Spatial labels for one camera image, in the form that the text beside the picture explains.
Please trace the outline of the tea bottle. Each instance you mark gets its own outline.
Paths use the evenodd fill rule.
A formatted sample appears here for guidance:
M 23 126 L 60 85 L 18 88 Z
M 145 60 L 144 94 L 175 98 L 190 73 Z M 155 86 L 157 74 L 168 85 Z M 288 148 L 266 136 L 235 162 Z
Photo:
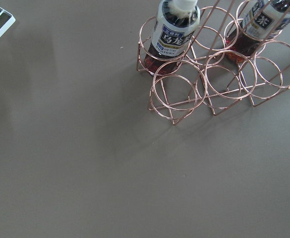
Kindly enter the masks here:
M 266 40 L 277 37 L 290 24 L 290 0 L 258 0 L 244 16 L 239 28 L 227 38 L 231 51 L 250 57 Z
M 188 48 L 200 25 L 196 0 L 163 0 L 156 15 L 145 68 L 155 74 L 167 60 L 179 57 Z

